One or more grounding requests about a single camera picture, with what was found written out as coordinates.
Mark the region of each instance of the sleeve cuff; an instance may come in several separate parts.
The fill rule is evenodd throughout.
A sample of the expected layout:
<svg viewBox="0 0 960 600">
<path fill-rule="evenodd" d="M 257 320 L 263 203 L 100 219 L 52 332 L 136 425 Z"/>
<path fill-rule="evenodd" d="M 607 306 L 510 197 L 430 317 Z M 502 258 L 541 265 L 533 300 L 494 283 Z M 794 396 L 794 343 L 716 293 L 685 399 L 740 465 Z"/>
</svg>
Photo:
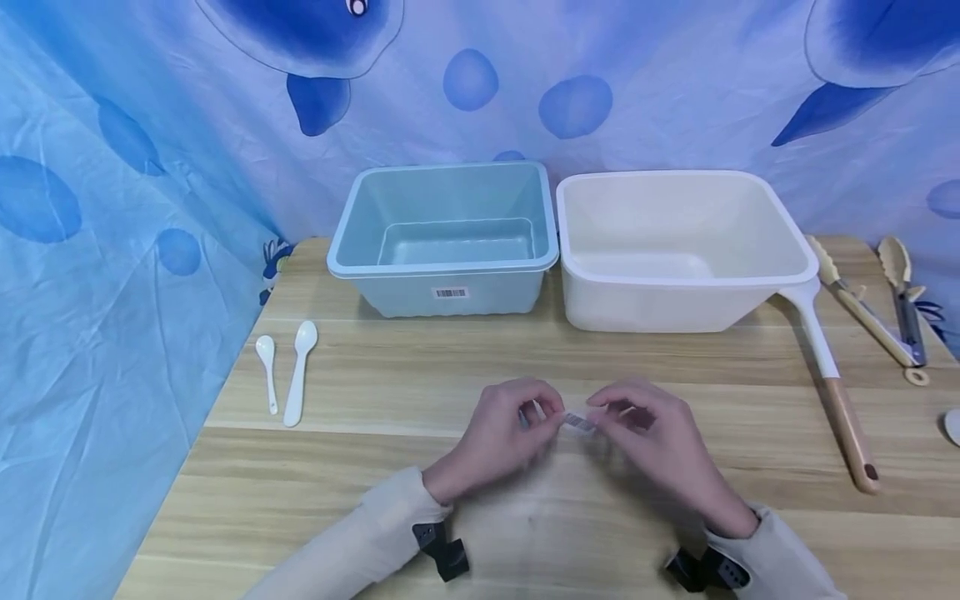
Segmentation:
<svg viewBox="0 0 960 600">
<path fill-rule="evenodd" d="M 360 510 L 379 540 L 378 557 L 384 561 L 376 570 L 382 577 L 398 570 L 420 552 L 413 526 L 437 523 L 453 511 L 442 506 L 423 486 L 423 475 L 416 467 L 406 468 L 363 495 Z"/>
<path fill-rule="evenodd" d="M 728 540 L 707 530 L 709 545 L 750 574 L 743 591 L 753 598 L 844 598 L 827 570 L 796 533 L 770 508 L 748 503 L 760 525 L 745 540 Z"/>
</svg>

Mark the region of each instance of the barcode sticker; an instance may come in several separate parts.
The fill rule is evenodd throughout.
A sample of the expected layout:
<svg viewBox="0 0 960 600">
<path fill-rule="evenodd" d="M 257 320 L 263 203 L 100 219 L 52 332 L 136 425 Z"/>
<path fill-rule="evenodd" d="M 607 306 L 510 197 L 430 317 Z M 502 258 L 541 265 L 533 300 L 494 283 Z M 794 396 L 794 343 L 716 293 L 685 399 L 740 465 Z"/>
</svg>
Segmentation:
<svg viewBox="0 0 960 600">
<path fill-rule="evenodd" d="M 593 430 L 596 428 L 593 423 L 575 413 L 567 413 L 564 416 L 564 427 L 582 436 L 593 433 Z"/>
<path fill-rule="evenodd" d="M 437 300 L 464 300 L 470 297 L 470 290 L 466 287 L 435 287 L 433 297 Z"/>
</svg>

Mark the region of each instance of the person's left hand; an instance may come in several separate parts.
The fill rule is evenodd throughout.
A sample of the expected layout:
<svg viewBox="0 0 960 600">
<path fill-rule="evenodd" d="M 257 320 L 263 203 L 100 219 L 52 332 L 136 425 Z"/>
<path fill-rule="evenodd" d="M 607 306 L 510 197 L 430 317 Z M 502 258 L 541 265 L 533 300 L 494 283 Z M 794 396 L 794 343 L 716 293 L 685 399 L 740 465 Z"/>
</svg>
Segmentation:
<svg viewBox="0 0 960 600">
<path fill-rule="evenodd" d="M 520 413 L 529 423 L 526 430 L 520 426 Z M 545 381 L 525 377 L 488 386 L 464 437 L 423 472 L 423 485 L 437 502 L 449 504 L 524 467 L 563 424 L 564 401 Z"/>
</svg>

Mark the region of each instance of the spatula wooden handle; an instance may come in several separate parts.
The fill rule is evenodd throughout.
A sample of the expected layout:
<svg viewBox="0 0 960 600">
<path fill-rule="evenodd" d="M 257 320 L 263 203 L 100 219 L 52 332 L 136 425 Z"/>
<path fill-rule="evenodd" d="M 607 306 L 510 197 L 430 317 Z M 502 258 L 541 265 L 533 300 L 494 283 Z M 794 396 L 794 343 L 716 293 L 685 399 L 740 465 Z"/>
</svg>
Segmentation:
<svg viewBox="0 0 960 600">
<path fill-rule="evenodd" d="M 867 445 L 867 436 L 853 411 L 847 388 L 839 377 L 825 377 L 828 409 L 833 417 L 837 437 L 847 459 L 847 467 L 856 487 L 864 493 L 880 493 L 880 476 Z"/>
</svg>

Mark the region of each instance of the black wrist strap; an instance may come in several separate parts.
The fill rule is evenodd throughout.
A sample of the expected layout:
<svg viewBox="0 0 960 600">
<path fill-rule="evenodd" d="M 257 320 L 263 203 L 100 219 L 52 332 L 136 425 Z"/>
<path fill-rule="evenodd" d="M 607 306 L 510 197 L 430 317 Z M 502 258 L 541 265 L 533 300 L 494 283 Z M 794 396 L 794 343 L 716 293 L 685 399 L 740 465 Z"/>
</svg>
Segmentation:
<svg viewBox="0 0 960 600">
<path fill-rule="evenodd" d="M 434 560 L 437 564 L 437 572 L 440 573 L 444 582 L 455 579 L 470 570 L 463 541 L 454 540 L 447 543 L 446 526 L 443 521 L 414 525 L 413 530 L 420 551 Z"/>
<path fill-rule="evenodd" d="M 666 570 L 690 593 L 699 593 L 708 587 L 740 589 L 750 583 L 747 569 L 713 547 L 707 548 L 699 561 L 681 548 L 667 563 Z"/>
</svg>

